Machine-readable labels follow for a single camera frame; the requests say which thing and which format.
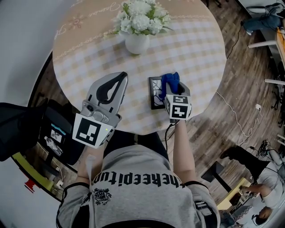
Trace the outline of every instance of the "black hair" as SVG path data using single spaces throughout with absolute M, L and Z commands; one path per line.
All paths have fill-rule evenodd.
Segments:
M 265 223 L 266 221 L 267 221 L 267 219 L 261 219 L 260 217 L 255 218 L 255 222 L 258 226 Z

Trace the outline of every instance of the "white vase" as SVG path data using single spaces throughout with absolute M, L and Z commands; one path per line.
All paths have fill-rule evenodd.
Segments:
M 149 36 L 143 34 L 131 34 L 126 37 L 126 48 L 129 52 L 139 55 L 145 52 L 150 46 Z

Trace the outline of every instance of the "checkered tablecloth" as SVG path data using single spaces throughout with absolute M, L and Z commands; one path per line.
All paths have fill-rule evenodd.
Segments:
M 151 110 L 148 77 L 177 71 L 191 92 L 191 116 L 202 113 L 224 72 L 226 57 L 221 31 L 214 19 L 190 16 L 174 17 L 170 27 L 174 31 L 151 36 L 149 49 L 141 55 L 129 53 L 122 36 L 110 35 L 96 43 L 86 42 L 61 57 L 54 56 L 54 70 L 63 92 L 81 110 L 93 82 L 125 71 L 129 82 L 117 129 L 149 134 L 166 129 L 169 116 L 165 110 Z

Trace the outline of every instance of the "gray sweatshirt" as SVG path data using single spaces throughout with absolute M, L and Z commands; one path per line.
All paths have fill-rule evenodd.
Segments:
M 108 154 L 92 186 L 65 188 L 57 226 L 216 228 L 220 216 L 204 185 L 181 183 L 163 156 L 135 145 Z

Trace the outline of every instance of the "person in white shirt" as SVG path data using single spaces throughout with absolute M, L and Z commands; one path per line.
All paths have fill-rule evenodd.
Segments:
M 278 206 L 283 194 L 283 183 L 278 176 L 274 163 L 260 161 L 241 147 L 231 147 L 220 155 L 221 159 L 226 157 L 229 157 L 230 160 L 239 161 L 251 172 L 256 184 L 241 189 L 241 193 L 260 193 L 266 207 L 256 216 L 256 224 L 263 224 L 271 215 L 273 208 Z

